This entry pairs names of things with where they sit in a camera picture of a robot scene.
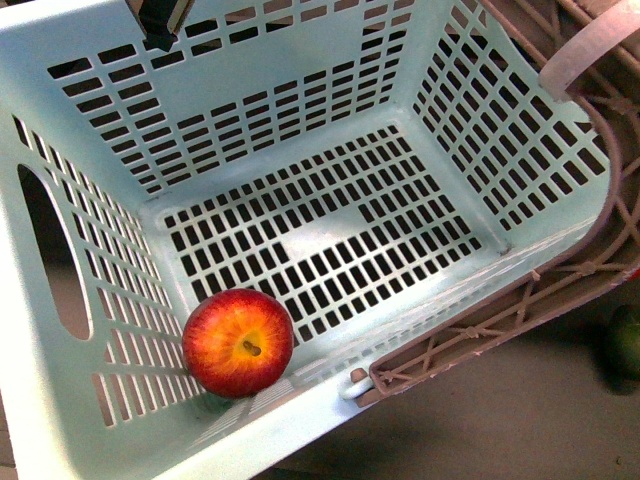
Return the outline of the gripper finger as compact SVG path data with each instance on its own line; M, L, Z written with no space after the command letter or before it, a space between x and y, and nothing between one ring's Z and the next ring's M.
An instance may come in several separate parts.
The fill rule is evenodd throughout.
M189 15L194 0L126 0L152 49L169 52Z

